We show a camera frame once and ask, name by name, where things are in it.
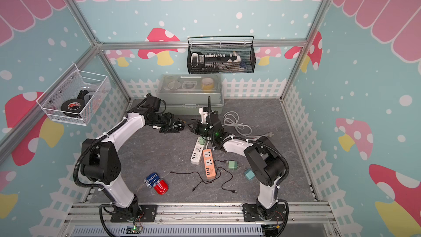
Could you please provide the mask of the white power strip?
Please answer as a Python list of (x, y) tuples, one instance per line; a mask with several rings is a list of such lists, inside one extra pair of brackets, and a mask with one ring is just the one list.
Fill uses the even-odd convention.
[(204, 145), (200, 145), (197, 139), (195, 147), (194, 147), (194, 151), (190, 158), (190, 161), (192, 164), (198, 165), (200, 163), (202, 152), (205, 149), (206, 145), (207, 145), (207, 141)]

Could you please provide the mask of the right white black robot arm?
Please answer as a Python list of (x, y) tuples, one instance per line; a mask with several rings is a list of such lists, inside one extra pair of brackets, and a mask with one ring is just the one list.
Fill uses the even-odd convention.
[(199, 109), (201, 118), (189, 124), (192, 133), (210, 142), (215, 150), (244, 156), (260, 183), (257, 198), (257, 214), (263, 220), (276, 215), (278, 190), (281, 182), (289, 175), (286, 158), (275, 148), (268, 137), (251, 139), (227, 132), (218, 113), (211, 108), (211, 98), (207, 106)]

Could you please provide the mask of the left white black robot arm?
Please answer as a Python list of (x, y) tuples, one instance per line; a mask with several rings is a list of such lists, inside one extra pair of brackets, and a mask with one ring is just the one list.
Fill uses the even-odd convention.
[(174, 114), (161, 110), (165, 101), (147, 94), (136, 106), (128, 110), (122, 121), (95, 139), (82, 143), (81, 155), (73, 169), (74, 183), (81, 188), (97, 188), (110, 200), (113, 213), (129, 222), (142, 215), (137, 196), (129, 190), (122, 176), (118, 151), (139, 129), (150, 126), (160, 133), (178, 133), (185, 122)]

